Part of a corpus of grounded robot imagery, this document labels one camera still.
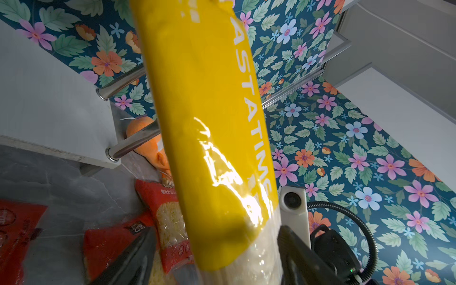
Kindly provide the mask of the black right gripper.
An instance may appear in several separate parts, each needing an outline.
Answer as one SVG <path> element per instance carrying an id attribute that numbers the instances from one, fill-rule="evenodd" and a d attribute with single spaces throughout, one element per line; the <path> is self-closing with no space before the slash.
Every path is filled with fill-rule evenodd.
<path id="1" fill-rule="evenodd" d="M 349 281 L 361 273 L 361 265 L 346 241 L 322 224 L 310 235 L 311 249 L 328 265 L 337 277 Z"/>

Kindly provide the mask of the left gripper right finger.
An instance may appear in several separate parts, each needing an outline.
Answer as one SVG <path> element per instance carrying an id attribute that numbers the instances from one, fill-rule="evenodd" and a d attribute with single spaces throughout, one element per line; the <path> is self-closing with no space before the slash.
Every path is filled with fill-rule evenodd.
<path id="1" fill-rule="evenodd" d="M 294 233 L 281 226 L 277 238 L 283 268 L 282 285 L 345 285 L 332 269 Z"/>

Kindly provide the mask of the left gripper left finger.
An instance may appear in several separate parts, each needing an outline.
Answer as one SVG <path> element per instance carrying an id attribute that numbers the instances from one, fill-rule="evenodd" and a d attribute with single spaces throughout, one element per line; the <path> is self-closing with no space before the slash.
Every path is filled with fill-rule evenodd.
<path id="1" fill-rule="evenodd" d="M 146 228 L 92 285 L 147 285 L 152 273 L 157 237 Z"/>

